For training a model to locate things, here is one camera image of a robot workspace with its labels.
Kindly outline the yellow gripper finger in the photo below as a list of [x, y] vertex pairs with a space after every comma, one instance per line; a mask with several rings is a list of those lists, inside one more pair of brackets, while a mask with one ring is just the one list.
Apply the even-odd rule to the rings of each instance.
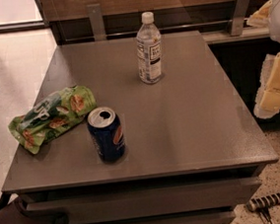
[[271, 118], [280, 113], [280, 52], [265, 56], [259, 81], [253, 111], [260, 119]]
[[265, 4], [261, 6], [256, 12], [250, 15], [250, 17], [246, 20], [246, 24], [255, 28], [263, 28], [268, 26], [268, 16], [270, 7], [273, 0], [268, 0]]

